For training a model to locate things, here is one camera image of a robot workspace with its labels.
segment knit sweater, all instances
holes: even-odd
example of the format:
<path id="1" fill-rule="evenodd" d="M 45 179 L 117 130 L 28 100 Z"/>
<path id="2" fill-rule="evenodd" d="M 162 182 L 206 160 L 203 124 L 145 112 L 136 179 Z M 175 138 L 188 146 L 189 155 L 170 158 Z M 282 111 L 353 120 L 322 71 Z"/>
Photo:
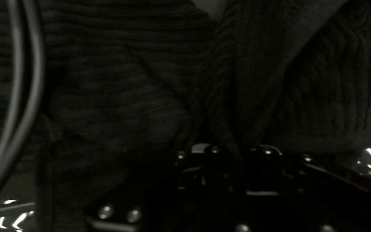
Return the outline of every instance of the knit sweater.
<path id="1" fill-rule="evenodd" d="M 37 157 L 40 231 L 84 231 L 94 198 L 189 148 L 203 122 L 236 161 L 261 142 L 310 152 L 371 143 L 366 0 L 230 0 L 219 24 L 188 0 L 40 5 L 48 89 L 23 152 Z M 10 50 L 0 1 L 0 124 Z"/>

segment black cord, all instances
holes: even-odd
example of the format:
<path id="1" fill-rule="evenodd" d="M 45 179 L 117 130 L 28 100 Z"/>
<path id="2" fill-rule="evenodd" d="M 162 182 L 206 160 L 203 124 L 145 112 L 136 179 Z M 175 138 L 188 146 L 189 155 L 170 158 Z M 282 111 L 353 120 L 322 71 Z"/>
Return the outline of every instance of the black cord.
<path id="1" fill-rule="evenodd" d="M 33 57 L 33 67 L 32 67 L 32 84 L 29 90 L 29 97 L 27 100 L 27 106 L 24 108 L 23 117 L 19 120 L 18 128 L 14 125 L 17 121 L 15 117 L 18 116 L 18 108 L 14 106 L 9 107 L 9 113 L 6 117 L 6 124 L 10 125 L 4 126 L 4 135 L 0 140 L 0 191 L 2 189 L 4 184 L 6 183 L 10 173 L 13 171 L 17 161 L 20 156 L 20 148 L 23 147 L 32 125 L 37 117 L 39 106 L 42 98 L 44 82 L 45 82 L 45 45 L 41 30 L 41 15 L 37 9 L 37 5 L 33 0 L 23 0 L 23 8 L 27 17 L 27 23 L 29 26 L 29 37 L 31 37 L 31 48 L 32 48 L 32 57 Z M 14 58 L 20 57 L 23 58 L 24 49 L 18 46 L 19 41 L 23 42 L 23 21 L 20 15 L 20 4 L 18 0 L 9 0 L 9 10 L 10 10 L 10 19 L 11 19 L 11 33 L 14 40 Z M 14 60 L 14 73 L 15 79 L 19 80 L 17 73 L 20 72 L 19 60 Z M 14 81 L 14 88 L 20 86 L 17 81 Z"/>

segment cable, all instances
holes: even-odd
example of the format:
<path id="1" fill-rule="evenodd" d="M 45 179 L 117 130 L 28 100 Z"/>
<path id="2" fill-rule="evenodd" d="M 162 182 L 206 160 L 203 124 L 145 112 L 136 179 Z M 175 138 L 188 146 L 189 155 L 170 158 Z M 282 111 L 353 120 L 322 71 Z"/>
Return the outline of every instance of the cable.
<path id="1" fill-rule="evenodd" d="M 13 24 L 13 35 L 17 33 L 15 30 L 23 28 L 22 26 L 18 26 L 20 23 L 20 17 L 18 17 L 18 13 L 20 12 L 20 5 L 17 0 L 9 0 L 9 8 Z M 24 0 L 23 1 L 24 13 L 27 15 L 27 23 L 29 26 L 29 37 L 31 37 L 31 48 L 32 48 L 32 57 L 33 57 L 33 67 L 32 67 L 32 84 L 31 84 L 31 91 L 27 100 L 27 106 L 23 113 L 23 117 L 19 120 L 19 125 L 17 130 L 13 134 L 11 140 L 9 140 L 9 144 L 5 144 L 5 151 L 1 147 L 4 152 L 0 155 L 0 191 L 2 189 L 5 182 L 9 178 L 10 171 L 14 169 L 18 158 L 19 158 L 19 151 L 23 147 L 27 135 L 29 134 L 32 125 L 36 120 L 39 106 L 42 98 L 44 91 L 44 82 L 45 82 L 45 45 L 44 45 L 44 37 L 42 37 L 42 30 L 41 30 L 41 15 L 37 10 L 37 5 L 33 0 Z"/>

